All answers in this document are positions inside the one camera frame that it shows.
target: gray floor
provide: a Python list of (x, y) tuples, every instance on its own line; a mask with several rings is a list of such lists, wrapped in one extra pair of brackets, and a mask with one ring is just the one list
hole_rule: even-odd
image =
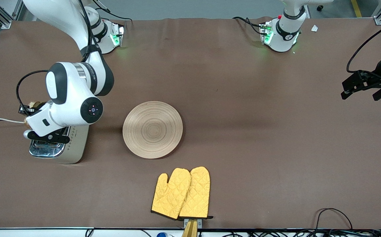
[[(16, 0), (0, 0), (5, 4)], [(283, 11), (279, 0), (101, 0), (114, 14), (134, 20), (157, 20), (164, 18), (233, 18), (234, 16), (259, 18), (276, 17)], [(377, 0), (357, 0), (363, 17), (371, 16)], [(334, 0), (325, 5), (321, 12), (316, 6), (310, 7), (312, 18), (351, 18), (356, 17), (350, 0)], [(102, 17), (114, 18), (101, 12)], [(32, 15), (24, 11), (23, 19), (31, 20)]]

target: yellow floor line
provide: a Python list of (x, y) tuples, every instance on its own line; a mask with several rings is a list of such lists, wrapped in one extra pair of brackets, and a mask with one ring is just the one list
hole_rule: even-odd
[(362, 17), (362, 13), (360, 12), (359, 5), (356, 0), (351, 0), (351, 4), (353, 5), (354, 12), (356, 13), (356, 17)]

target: table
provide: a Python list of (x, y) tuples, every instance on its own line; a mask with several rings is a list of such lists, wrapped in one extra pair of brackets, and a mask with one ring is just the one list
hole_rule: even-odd
[[(105, 55), (115, 86), (101, 97), (105, 113), (81, 162), (35, 159), (25, 127), (0, 122), (0, 227), (182, 226), (150, 213), (157, 177), (205, 166), (214, 216), (205, 228), (312, 228), (324, 207), (354, 228), (381, 228), (381, 100), (373, 91), (340, 97), (348, 59), (378, 29), (371, 18), (307, 19), (298, 43), (276, 53), (236, 20), (128, 22), (123, 47)], [(22, 120), (23, 75), (80, 59), (61, 31), (13, 22), (0, 34), (0, 117)], [(351, 68), (372, 70), (380, 59), (381, 35)], [(47, 100), (44, 75), (20, 95)], [(184, 123), (163, 159), (135, 156), (121, 134), (129, 111), (150, 100), (171, 104)], [(325, 212), (320, 227), (347, 222)]]

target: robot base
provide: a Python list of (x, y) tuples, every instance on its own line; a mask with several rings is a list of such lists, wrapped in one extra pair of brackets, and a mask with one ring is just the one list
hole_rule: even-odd
[(296, 43), (299, 33), (297, 33), (291, 40), (284, 40), (276, 29), (276, 24), (278, 21), (278, 18), (275, 18), (272, 21), (268, 21), (265, 24), (260, 25), (260, 32), (267, 34), (266, 36), (261, 35), (261, 42), (268, 45), (274, 51), (286, 52)]
[(84, 153), (89, 126), (71, 126), (64, 135), (69, 136), (68, 144), (48, 143), (31, 140), (30, 154), (40, 159), (53, 159), (60, 164), (79, 162)]
[(105, 36), (98, 43), (102, 54), (110, 53), (117, 46), (121, 47), (124, 27), (119, 26), (116, 23), (112, 23), (108, 20), (103, 20), (103, 23), (107, 25), (108, 30)]

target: yellow oven mitt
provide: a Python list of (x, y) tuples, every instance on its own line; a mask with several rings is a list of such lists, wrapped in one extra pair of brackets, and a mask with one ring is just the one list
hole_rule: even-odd
[(210, 199), (210, 173), (205, 167), (194, 168), (190, 175), (190, 187), (185, 203), (180, 210), (180, 219), (210, 219), (208, 201)]
[(170, 180), (167, 179), (167, 174), (159, 176), (151, 212), (175, 220), (185, 202), (191, 184), (191, 174), (188, 170), (175, 168)]

